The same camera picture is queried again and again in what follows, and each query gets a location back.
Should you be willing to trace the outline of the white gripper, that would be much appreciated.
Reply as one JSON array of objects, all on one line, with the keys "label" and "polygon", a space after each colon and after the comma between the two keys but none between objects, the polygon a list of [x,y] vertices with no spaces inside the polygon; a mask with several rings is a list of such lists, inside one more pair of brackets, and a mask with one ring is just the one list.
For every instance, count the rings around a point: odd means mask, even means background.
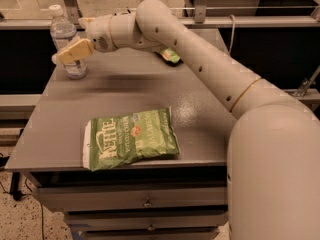
[{"label": "white gripper", "polygon": [[94,48],[101,53],[116,51],[110,30],[111,19],[111,15],[79,18],[79,25],[86,30],[87,37],[93,43],[87,38],[74,38],[51,57],[52,62],[55,65],[73,63],[91,56]]}]

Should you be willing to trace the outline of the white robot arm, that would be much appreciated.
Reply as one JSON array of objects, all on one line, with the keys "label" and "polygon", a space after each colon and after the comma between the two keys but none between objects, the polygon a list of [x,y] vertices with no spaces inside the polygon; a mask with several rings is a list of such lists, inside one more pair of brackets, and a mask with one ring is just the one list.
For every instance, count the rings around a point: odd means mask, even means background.
[{"label": "white robot arm", "polygon": [[67,64],[123,47],[169,47],[236,118],[227,151],[230,240],[320,240],[320,121],[296,98],[187,29],[159,0],[82,18]]}]

